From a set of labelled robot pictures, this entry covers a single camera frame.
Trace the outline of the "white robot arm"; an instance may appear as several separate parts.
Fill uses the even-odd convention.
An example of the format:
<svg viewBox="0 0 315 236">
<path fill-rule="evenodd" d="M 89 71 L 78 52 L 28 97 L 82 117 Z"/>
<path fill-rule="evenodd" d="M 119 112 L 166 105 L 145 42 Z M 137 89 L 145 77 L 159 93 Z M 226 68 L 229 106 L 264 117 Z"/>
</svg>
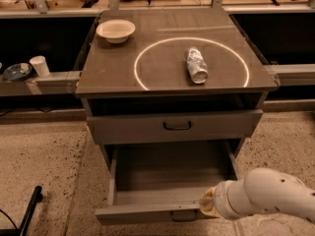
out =
<svg viewBox="0 0 315 236">
<path fill-rule="evenodd" d="M 199 204 L 204 215 L 228 220 L 282 213 L 315 223 L 315 191 L 297 177 L 269 168 L 253 169 L 241 180 L 219 182 Z"/>
</svg>

